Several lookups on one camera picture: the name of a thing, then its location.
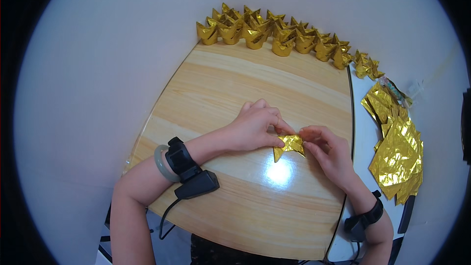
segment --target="black cable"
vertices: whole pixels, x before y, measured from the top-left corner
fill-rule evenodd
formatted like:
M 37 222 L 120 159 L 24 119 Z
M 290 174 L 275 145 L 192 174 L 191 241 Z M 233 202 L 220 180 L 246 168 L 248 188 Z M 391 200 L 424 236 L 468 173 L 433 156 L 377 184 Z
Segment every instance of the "black cable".
M 173 208 L 174 205 L 176 205 L 179 201 L 181 201 L 181 199 L 176 199 L 166 210 L 165 212 L 163 213 L 163 216 L 162 216 L 162 220 L 160 220 L 160 229 L 159 229 L 159 238 L 162 240 L 164 239 L 167 234 L 172 231 L 172 229 L 175 227 L 175 225 L 173 225 L 169 230 L 168 232 L 166 232 L 163 236 L 162 236 L 162 229 L 163 229 L 163 221 L 165 221 L 165 217 L 167 216 L 167 214 L 169 213 L 170 209 Z
M 358 247 L 358 250 L 356 251 L 355 259 L 353 259 L 353 261 L 350 263 L 350 265 L 358 264 L 358 262 L 356 260 L 358 259 L 358 256 L 360 255 L 360 243 L 356 242 L 356 246 Z

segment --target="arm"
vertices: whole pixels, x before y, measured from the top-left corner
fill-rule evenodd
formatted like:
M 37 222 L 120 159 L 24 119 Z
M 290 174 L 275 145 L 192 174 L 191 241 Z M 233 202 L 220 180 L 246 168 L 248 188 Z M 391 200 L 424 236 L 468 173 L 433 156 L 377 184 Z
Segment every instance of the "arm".
M 270 125 L 278 133 L 284 130 L 294 134 L 277 108 L 271 108 L 263 99 L 256 103 L 247 102 L 231 124 L 192 139 L 185 146 L 198 165 L 228 150 L 283 147 L 283 141 L 267 133 Z M 162 161 L 171 171 L 164 155 L 162 152 Z M 115 185 L 110 222 L 114 264 L 156 263 L 144 209 L 171 184 L 162 176 L 152 156 L 133 167 Z
M 300 135 L 305 141 L 304 146 L 315 156 L 326 176 L 347 194 L 355 213 L 370 211 L 376 198 L 353 170 L 347 140 L 321 126 L 304 127 Z M 365 232 L 368 251 L 363 257 L 362 265 L 387 264 L 394 231 L 385 210 L 380 220 L 368 226 Z

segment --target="woman's right hand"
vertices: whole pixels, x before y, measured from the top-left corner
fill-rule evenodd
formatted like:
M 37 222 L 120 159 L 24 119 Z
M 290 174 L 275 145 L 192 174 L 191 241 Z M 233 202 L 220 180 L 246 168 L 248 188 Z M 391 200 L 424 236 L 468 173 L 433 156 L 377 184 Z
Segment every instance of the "woman's right hand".
M 325 126 L 303 127 L 299 134 L 304 147 L 315 156 L 327 178 L 346 192 L 358 178 L 353 170 L 347 140 Z

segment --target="white wall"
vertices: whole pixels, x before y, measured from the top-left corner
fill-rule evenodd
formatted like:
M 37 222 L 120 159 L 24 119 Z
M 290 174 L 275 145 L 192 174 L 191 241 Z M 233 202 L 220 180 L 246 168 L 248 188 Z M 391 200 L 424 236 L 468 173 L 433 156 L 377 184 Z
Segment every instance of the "white wall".
M 308 21 L 368 52 L 399 88 L 424 80 L 412 110 L 424 140 L 424 183 L 397 264 L 429 264 L 461 207 L 469 167 L 462 161 L 462 92 L 469 87 L 462 49 L 438 0 L 224 0 Z
M 221 0 L 51 0 L 28 45 L 15 154 L 32 218 L 61 264 L 93 264 L 152 106 Z
M 112 186 L 134 140 L 196 43 L 195 21 L 221 1 L 48 5 L 19 77 L 15 150 L 33 220 L 59 262 L 94 262 Z M 243 4 L 269 8 L 336 32 L 351 41 L 353 52 L 358 48 L 380 60 L 380 69 L 399 87 L 425 79 L 427 98 L 412 113 L 425 141 L 424 184 L 397 263 L 428 264 L 455 220 L 468 174 L 459 143 L 461 92 L 468 79 L 438 1 L 224 1 L 239 10 Z M 71 211 L 76 216 L 67 216 Z M 64 241 L 66 236 L 74 240 Z

